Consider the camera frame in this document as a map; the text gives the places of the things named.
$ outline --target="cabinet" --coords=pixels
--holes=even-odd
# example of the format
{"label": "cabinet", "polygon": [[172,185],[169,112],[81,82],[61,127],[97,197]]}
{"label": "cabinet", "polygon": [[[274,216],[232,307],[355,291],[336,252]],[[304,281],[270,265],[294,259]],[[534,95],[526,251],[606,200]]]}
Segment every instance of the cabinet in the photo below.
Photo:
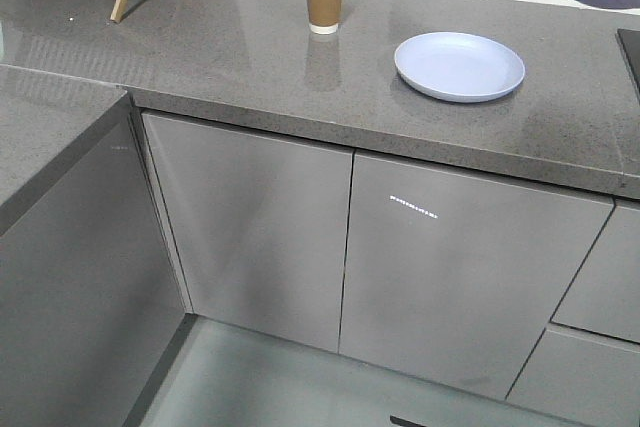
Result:
{"label": "cabinet", "polygon": [[0,425],[122,425],[184,316],[129,125],[2,237]]}
{"label": "cabinet", "polygon": [[351,150],[143,117],[195,313],[335,352]]}
{"label": "cabinet", "polygon": [[599,427],[640,424],[640,348],[551,326],[508,401]]}
{"label": "cabinet", "polygon": [[637,204],[618,202],[554,321],[640,343]]}
{"label": "cabinet", "polygon": [[340,353],[504,399],[612,209],[357,154]]}

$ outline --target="glossy cabinet surface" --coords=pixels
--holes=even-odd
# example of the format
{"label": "glossy cabinet surface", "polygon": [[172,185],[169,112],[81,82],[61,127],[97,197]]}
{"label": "glossy cabinet surface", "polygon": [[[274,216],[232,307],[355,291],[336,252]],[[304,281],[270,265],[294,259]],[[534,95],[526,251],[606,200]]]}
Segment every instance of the glossy cabinet surface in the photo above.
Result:
{"label": "glossy cabinet surface", "polygon": [[550,327],[508,401],[598,427],[640,425],[640,348]]}
{"label": "glossy cabinet surface", "polygon": [[357,154],[340,353],[504,399],[611,209]]}
{"label": "glossy cabinet surface", "polygon": [[122,425],[184,316],[129,125],[0,243],[0,425]]}
{"label": "glossy cabinet surface", "polygon": [[351,151],[144,123],[195,313],[335,352]]}
{"label": "glossy cabinet surface", "polygon": [[640,343],[640,206],[616,209],[554,321]]}

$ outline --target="gray floor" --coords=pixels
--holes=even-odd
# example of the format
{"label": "gray floor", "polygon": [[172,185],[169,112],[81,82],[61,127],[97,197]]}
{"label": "gray floor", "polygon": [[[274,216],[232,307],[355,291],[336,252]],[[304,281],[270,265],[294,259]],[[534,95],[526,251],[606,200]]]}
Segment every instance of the gray floor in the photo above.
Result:
{"label": "gray floor", "polygon": [[143,427],[560,427],[560,422],[199,318]]}

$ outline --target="speckled stone countertop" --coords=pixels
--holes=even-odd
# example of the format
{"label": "speckled stone countertop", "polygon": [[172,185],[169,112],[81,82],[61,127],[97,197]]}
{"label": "speckled stone countertop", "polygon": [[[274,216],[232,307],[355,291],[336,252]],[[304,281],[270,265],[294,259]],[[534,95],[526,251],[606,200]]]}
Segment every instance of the speckled stone countertop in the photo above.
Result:
{"label": "speckled stone countertop", "polygon": [[0,66],[0,236],[130,112],[122,89]]}
{"label": "speckled stone countertop", "polygon": [[[136,104],[640,199],[640,107],[616,39],[640,17],[503,0],[344,0],[339,35],[305,0],[0,0],[5,64],[113,82]],[[395,48],[432,31],[495,39],[527,66],[478,105],[423,96]]]}

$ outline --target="drawer front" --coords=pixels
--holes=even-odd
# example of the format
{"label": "drawer front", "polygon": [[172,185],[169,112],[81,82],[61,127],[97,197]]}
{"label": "drawer front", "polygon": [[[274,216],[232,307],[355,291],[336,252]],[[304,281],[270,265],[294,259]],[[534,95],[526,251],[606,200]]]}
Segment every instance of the drawer front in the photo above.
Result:
{"label": "drawer front", "polygon": [[640,206],[619,203],[554,318],[640,343]]}
{"label": "drawer front", "polygon": [[507,399],[598,427],[640,425],[640,350],[549,327]]}
{"label": "drawer front", "polygon": [[504,399],[608,199],[357,154],[340,352]]}
{"label": "drawer front", "polygon": [[335,352],[352,151],[144,122],[195,313]]}

